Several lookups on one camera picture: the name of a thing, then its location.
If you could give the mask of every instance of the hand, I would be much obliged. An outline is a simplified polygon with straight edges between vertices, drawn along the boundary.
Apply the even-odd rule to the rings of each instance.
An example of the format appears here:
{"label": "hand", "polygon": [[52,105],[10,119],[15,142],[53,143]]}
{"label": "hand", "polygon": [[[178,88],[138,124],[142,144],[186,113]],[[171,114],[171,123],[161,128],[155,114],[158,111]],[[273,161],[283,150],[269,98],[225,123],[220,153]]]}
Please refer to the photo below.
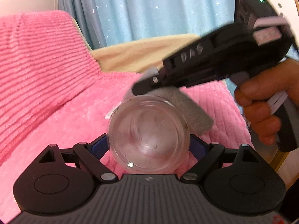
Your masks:
{"label": "hand", "polygon": [[235,90],[235,99],[243,107],[243,113],[267,145],[276,143],[275,133],[281,128],[278,117],[270,115],[265,100],[280,91],[286,91],[295,105],[299,106],[299,62],[287,59],[279,65],[263,71]]}

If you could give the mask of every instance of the star pattern curtain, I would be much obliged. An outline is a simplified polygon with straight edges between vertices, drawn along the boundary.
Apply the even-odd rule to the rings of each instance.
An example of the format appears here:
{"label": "star pattern curtain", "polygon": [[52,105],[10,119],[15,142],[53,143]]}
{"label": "star pattern curtain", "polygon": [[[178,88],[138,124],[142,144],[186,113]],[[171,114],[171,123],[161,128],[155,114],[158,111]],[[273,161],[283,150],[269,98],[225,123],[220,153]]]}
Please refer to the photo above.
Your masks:
{"label": "star pattern curtain", "polygon": [[[235,0],[73,0],[67,6],[69,1],[63,0],[65,8],[73,9],[80,17],[84,15],[79,26],[85,28],[83,34],[90,38],[88,41],[93,41],[92,48],[163,35],[203,36],[233,21],[235,3]],[[294,50],[289,56],[297,58]],[[227,80],[227,86],[233,94],[235,85]]]}

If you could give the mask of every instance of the glass jar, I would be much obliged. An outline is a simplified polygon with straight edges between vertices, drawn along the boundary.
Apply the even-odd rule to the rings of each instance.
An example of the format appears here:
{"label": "glass jar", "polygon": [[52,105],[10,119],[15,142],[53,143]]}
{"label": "glass jar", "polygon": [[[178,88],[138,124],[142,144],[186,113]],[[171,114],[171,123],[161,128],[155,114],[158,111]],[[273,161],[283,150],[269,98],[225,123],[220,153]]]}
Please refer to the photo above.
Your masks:
{"label": "glass jar", "polygon": [[156,96],[135,96],[121,103],[110,117],[107,135],[114,160],[130,173],[171,173],[189,150],[184,116]]}

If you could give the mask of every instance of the ribbed pink fabric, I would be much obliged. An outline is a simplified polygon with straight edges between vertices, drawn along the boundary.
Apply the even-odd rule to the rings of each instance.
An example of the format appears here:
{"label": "ribbed pink fabric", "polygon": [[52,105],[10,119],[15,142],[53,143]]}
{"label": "ribbed pink fabric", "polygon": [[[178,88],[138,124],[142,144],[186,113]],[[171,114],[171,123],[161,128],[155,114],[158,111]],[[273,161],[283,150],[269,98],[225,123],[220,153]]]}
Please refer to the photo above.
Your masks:
{"label": "ribbed pink fabric", "polygon": [[[0,219],[8,222],[20,212],[13,184],[32,160],[49,144],[70,148],[105,133],[105,115],[139,75],[100,72],[70,16],[61,11],[0,18],[0,32]],[[182,91],[215,120],[201,136],[204,141],[229,148],[251,144],[223,83]],[[101,162],[119,177],[124,173],[110,152]],[[176,173],[195,163],[188,154]]]}
{"label": "ribbed pink fabric", "polygon": [[62,11],[0,18],[0,166],[49,115],[92,85],[98,63]]}

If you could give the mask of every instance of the metal pin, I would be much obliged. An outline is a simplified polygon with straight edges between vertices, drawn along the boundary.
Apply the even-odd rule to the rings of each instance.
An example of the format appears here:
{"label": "metal pin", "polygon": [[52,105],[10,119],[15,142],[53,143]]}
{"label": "metal pin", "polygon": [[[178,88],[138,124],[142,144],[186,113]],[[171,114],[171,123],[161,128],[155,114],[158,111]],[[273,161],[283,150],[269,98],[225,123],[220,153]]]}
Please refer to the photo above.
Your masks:
{"label": "metal pin", "polygon": [[103,173],[101,175],[101,179],[105,181],[112,181],[116,178],[116,175],[114,173]]}
{"label": "metal pin", "polygon": [[153,80],[154,83],[158,83],[158,78],[157,77],[153,77],[152,80]]}
{"label": "metal pin", "polygon": [[196,180],[198,178],[198,175],[196,173],[185,173],[183,175],[183,178],[185,180],[192,181],[192,180]]}

